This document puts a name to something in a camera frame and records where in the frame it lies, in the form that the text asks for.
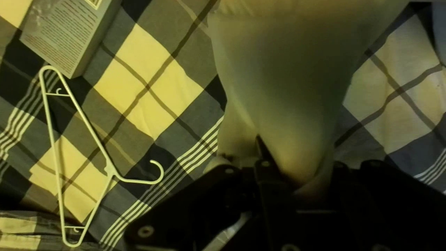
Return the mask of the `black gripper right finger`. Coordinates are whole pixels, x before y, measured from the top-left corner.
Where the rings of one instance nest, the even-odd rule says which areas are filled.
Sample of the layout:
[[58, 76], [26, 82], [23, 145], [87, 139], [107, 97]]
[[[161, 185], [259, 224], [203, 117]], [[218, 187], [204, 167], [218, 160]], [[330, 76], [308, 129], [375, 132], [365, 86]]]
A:
[[319, 251], [446, 251], [446, 196], [394, 164], [334, 163]]

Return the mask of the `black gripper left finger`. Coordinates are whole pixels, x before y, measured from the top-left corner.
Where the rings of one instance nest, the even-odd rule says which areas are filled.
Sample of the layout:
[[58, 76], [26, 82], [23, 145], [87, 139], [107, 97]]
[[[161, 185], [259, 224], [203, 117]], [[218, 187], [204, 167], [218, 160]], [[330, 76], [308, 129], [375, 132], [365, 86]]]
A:
[[221, 164], [156, 203], [124, 231], [126, 251], [202, 251], [256, 206], [252, 167]]

